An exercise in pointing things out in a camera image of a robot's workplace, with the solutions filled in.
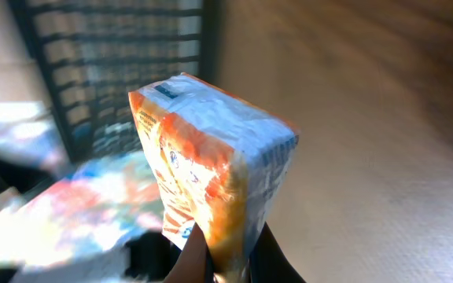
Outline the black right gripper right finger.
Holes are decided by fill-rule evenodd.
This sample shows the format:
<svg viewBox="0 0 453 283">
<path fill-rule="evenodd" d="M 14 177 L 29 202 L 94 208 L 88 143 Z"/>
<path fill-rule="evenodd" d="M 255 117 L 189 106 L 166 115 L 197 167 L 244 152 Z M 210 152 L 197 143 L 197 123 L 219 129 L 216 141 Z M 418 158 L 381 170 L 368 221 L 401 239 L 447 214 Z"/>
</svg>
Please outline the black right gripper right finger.
<svg viewBox="0 0 453 283">
<path fill-rule="evenodd" d="M 285 257 L 267 223 L 249 256 L 249 265 L 252 283 L 305 283 Z"/>
</svg>

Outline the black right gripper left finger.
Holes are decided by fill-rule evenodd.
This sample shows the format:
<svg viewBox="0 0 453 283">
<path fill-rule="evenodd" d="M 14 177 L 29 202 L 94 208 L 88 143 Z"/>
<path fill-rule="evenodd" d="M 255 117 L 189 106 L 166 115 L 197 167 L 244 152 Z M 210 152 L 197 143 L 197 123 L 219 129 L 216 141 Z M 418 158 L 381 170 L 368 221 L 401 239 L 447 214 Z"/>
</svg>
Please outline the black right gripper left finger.
<svg viewBox="0 0 453 283">
<path fill-rule="evenodd" d="M 214 272 L 207 243 L 195 224 L 175 265 L 164 283 L 213 283 Z"/>
</svg>

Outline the orange small box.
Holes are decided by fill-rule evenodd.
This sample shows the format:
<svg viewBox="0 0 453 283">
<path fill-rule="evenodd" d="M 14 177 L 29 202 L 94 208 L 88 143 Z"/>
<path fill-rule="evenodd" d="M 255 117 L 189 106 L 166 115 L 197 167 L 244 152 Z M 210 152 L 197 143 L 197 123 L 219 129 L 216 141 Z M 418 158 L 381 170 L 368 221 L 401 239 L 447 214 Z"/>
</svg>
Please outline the orange small box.
<svg viewBox="0 0 453 283">
<path fill-rule="evenodd" d="M 128 98 L 163 201 L 163 235 L 183 248 L 200 227 L 219 280 L 246 281 L 249 254 L 289 170 L 297 130 L 186 73 Z"/>
</svg>

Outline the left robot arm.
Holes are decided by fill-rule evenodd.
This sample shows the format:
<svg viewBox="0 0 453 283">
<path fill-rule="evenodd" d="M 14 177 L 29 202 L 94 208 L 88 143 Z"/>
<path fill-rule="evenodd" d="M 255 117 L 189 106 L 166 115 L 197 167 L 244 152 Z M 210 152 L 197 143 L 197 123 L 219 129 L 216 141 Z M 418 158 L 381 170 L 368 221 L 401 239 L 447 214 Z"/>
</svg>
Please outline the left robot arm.
<svg viewBox="0 0 453 283">
<path fill-rule="evenodd" d="M 162 216 L 142 152 L 74 166 L 41 103 L 0 102 L 0 281 L 121 282 L 134 240 L 150 276 Z"/>
</svg>

